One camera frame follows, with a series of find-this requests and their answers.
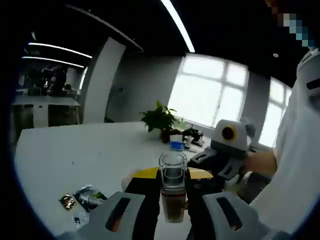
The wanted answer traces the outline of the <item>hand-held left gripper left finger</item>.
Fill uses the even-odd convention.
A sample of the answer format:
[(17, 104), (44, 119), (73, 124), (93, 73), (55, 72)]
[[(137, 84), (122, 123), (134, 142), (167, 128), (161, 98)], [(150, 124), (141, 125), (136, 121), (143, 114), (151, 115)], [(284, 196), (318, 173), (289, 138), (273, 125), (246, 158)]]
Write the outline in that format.
[(125, 191), (117, 191), (100, 203), (84, 226), (64, 232), (59, 240), (152, 240), (160, 213), (158, 168), (132, 176)]

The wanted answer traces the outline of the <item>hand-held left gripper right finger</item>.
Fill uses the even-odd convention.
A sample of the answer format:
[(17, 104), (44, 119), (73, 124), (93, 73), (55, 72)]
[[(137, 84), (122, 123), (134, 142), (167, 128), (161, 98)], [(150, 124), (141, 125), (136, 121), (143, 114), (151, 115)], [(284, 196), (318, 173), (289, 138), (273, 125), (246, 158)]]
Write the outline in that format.
[(188, 214), (195, 240), (264, 240), (272, 230), (258, 213), (229, 191), (208, 172), (188, 171)]

